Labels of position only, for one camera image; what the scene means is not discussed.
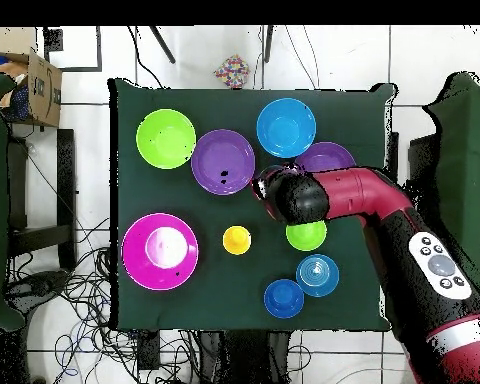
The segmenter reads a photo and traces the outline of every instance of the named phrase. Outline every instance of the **green bowl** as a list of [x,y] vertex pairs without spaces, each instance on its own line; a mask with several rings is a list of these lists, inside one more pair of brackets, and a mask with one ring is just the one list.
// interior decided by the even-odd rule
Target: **green bowl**
[[151,112],[137,129],[137,149],[150,165],[173,169],[190,159],[196,132],[189,119],[172,109]]
[[324,221],[286,226],[286,238],[292,247],[304,252],[320,247],[325,240],[326,234],[327,227]]

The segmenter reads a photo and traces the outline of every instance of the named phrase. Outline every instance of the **yellow cup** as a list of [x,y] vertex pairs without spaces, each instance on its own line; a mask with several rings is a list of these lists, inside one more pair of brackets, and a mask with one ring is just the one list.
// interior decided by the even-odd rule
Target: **yellow cup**
[[246,228],[234,225],[224,232],[222,245],[232,255],[241,255],[251,247],[251,235]]

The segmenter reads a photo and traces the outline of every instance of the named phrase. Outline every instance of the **plastic bowl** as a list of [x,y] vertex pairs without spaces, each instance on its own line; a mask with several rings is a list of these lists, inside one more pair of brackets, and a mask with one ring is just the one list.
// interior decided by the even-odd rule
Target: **plastic bowl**
[[276,280],[267,287],[263,297],[267,311],[276,318],[292,318],[304,306],[304,292],[292,280]]
[[214,130],[197,142],[191,159],[192,173],[205,190],[227,195],[242,190],[254,174],[254,151],[240,134]]
[[311,255],[297,266],[297,284],[309,296],[331,294],[338,285],[340,273],[336,263],[325,255]]
[[286,239],[292,247],[303,252],[320,247],[326,235],[327,226],[324,221],[286,226]]
[[159,109],[146,116],[136,139],[140,155],[160,169],[183,165],[196,146],[194,126],[185,115],[172,109]]
[[275,100],[261,111],[256,133],[267,152],[280,158],[292,158],[305,152],[313,142],[315,117],[299,100]]
[[156,213],[135,221],[121,246],[123,264],[138,285],[171,290],[192,275],[198,258],[197,239],[180,218]]
[[246,228],[234,225],[224,232],[222,245],[232,255],[242,255],[251,247],[251,235]]
[[313,143],[295,159],[295,163],[307,172],[321,172],[356,166],[356,161],[343,146],[329,141]]

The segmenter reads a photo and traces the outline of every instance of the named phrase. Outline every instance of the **blue cup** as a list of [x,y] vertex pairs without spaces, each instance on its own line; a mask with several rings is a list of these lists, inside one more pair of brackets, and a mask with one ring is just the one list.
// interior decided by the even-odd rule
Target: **blue cup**
[[331,294],[340,279],[338,266],[325,255],[311,255],[297,267],[297,284],[309,296]]
[[304,306],[304,293],[292,280],[276,280],[267,287],[264,295],[267,311],[276,318],[292,318]]
[[261,111],[256,133],[267,152],[279,158],[293,158],[313,143],[316,121],[309,107],[301,101],[279,99]]

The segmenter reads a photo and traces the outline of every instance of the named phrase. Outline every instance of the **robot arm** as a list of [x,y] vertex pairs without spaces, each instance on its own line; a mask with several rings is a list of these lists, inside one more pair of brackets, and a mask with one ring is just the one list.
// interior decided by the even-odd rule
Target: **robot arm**
[[382,172],[267,168],[252,181],[285,224],[357,215],[386,316],[421,384],[480,384],[480,293],[403,191]]

